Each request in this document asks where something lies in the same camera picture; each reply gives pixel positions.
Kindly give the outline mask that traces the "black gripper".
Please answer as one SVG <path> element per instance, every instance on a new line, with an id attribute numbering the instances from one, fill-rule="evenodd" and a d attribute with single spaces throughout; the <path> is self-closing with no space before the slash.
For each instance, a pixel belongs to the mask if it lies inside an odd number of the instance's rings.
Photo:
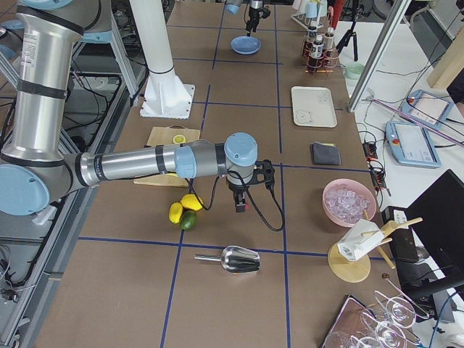
<path id="1" fill-rule="evenodd" d="M 257 30 L 258 23 L 260 21 L 261 9 L 255 9 L 250 7 L 248 10 L 249 18 L 246 22 L 246 35 L 251 36 Z"/>
<path id="2" fill-rule="evenodd" d="M 248 204 L 246 201 L 246 190 L 249 188 L 239 173 L 227 174 L 228 188 L 233 192 L 236 212 L 246 212 Z"/>

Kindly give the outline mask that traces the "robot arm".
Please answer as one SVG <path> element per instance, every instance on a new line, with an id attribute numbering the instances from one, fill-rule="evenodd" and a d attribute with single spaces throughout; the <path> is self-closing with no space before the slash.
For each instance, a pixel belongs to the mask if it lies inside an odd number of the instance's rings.
<path id="1" fill-rule="evenodd" d="M 103 181 L 174 173 L 183 179 L 224 177 L 235 195 L 253 184 L 257 142 L 235 133 L 223 143 L 196 140 L 131 152 L 65 154 L 62 131 L 83 131 L 93 142 L 110 102 L 91 93 L 95 113 L 66 109 L 73 48 L 78 43 L 120 46 L 109 1 L 19 1 L 22 55 L 12 137 L 1 146 L 1 211 L 39 212 L 78 189 Z"/>
<path id="2" fill-rule="evenodd" d="M 244 7 L 244 24 L 247 36 L 257 31 L 262 15 L 265 13 L 263 1 L 227 0 L 225 10 L 231 15 L 237 15 Z"/>

